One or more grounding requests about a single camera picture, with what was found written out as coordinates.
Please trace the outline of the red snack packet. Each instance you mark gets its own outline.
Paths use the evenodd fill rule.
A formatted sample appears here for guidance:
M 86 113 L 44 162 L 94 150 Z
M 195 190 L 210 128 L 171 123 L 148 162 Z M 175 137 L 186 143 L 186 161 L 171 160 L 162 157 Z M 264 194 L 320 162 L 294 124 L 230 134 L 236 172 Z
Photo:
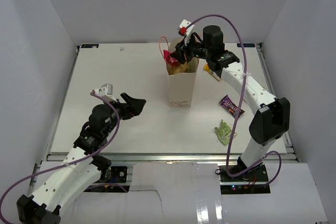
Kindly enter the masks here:
M 175 58 L 173 58 L 171 56 L 171 53 L 168 50 L 163 50 L 163 58 L 164 61 L 170 66 L 170 67 L 177 67 L 180 66 L 181 63 L 176 60 Z

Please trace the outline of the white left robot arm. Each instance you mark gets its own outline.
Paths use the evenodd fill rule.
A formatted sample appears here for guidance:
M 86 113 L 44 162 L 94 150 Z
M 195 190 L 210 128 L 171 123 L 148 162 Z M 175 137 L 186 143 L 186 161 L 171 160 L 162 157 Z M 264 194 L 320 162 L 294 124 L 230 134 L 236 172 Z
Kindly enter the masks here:
M 122 93 L 120 102 L 102 90 L 91 95 L 102 103 L 92 109 L 62 164 L 52 168 L 52 175 L 29 196 L 18 199 L 21 223 L 60 223 L 62 212 L 91 184 L 110 178 L 111 162 L 100 152 L 116 136 L 122 120 L 141 114 L 146 100 Z

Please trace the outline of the purple chocolate candy bar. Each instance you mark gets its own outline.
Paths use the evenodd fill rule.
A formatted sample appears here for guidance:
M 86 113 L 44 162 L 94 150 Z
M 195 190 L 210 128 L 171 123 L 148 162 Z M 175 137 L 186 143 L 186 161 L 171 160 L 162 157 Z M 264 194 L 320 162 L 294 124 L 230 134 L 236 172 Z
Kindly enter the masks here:
M 224 96 L 219 104 L 225 108 L 234 118 L 238 113 L 238 106 L 229 98 L 228 95 Z

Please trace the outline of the brown kraft chips bag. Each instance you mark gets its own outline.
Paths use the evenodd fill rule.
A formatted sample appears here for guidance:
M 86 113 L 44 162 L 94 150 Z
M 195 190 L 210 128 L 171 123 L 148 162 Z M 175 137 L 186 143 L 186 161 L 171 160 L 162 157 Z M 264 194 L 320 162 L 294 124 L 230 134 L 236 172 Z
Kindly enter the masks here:
M 178 73 L 187 73 L 189 71 L 189 63 L 179 64 L 176 66 L 172 66 L 171 70 L 169 70 L 169 75 L 175 75 Z

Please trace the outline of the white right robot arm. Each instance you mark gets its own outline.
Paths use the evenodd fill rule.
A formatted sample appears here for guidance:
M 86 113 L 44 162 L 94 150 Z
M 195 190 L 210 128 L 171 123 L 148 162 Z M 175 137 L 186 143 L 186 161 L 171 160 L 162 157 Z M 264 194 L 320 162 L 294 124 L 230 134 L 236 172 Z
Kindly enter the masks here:
M 273 143 L 288 131 L 290 102 L 269 93 L 248 75 L 247 64 L 241 63 L 225 48 L 220 27 L 204 27 L 201 38 L 193 32 L 193 25 L 185 23 L 179 26 L 178 33 L 183 39 L 176 44 L 172 57 L 182 64 L 194 58 L 206 60 L 211 71 L 240 93 L 254 115 L 249 126 L 251 139 L 237 164 L 226 171 L 230 177 L 250 181 L 256 175 L 255 166 L 269 155 Z

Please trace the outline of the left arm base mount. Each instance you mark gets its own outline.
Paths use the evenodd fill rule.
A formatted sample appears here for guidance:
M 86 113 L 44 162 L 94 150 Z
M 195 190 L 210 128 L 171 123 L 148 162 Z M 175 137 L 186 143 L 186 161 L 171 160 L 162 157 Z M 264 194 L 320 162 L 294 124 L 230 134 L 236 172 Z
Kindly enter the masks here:
M 128 168 L 126 166 L 112 166 L 107 175 L 88 187 L 88 193 L 127 193 L 129 191 L 127 182 Z

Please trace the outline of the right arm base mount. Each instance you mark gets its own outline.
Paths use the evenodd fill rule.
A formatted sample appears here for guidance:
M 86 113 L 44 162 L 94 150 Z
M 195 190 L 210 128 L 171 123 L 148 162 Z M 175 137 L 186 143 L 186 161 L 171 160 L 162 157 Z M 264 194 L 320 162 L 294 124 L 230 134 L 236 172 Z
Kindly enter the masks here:
M 220 192 L 222 195 L 269 194 L 270 186 L 268 174 L 264 164 L 239 177 L 226 174 L 225 166 L 220 166 L 215 174 L 220 178 Z

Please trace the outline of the green snack packet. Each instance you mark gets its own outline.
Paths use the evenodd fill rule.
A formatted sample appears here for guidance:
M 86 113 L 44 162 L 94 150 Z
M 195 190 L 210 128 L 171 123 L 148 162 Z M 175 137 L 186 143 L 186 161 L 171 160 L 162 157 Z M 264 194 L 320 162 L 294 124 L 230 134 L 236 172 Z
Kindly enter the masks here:
M 218 140 L 224 146 L 227 146 L 232 134 L 231 127 L 224 120 L 221 120 L 220 125 L 218 127 L 214 127 L 214 131 Z

